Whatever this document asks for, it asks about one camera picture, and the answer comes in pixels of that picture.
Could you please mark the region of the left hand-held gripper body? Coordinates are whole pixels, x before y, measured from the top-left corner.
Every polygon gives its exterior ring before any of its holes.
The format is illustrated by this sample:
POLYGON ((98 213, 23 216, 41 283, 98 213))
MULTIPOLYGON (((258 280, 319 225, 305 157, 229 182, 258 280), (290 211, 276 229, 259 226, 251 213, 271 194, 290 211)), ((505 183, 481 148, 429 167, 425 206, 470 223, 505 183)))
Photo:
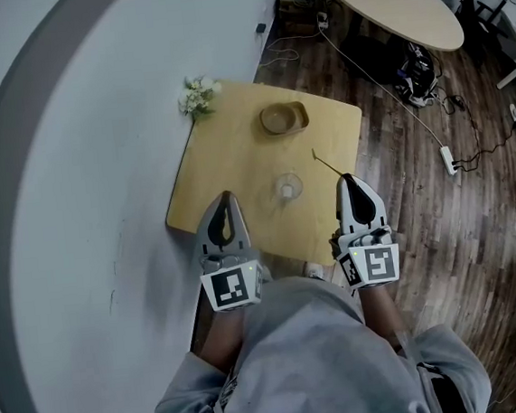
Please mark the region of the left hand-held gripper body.
POLYGON ((226 312, 259 304, 262 296, 263 265, 253 248, 199 256, 201 284, 213 311, 226 312))

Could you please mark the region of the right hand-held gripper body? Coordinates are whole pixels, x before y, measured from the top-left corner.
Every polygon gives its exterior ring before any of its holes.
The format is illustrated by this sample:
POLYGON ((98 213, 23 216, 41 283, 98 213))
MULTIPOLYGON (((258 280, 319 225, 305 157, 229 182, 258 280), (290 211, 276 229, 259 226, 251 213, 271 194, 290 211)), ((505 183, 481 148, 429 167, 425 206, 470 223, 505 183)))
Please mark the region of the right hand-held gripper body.
POLYGON ((399 245, 390 226, 337 230, 329 239, 333 257, 352 289, 383 286, 399 280, 399 245))

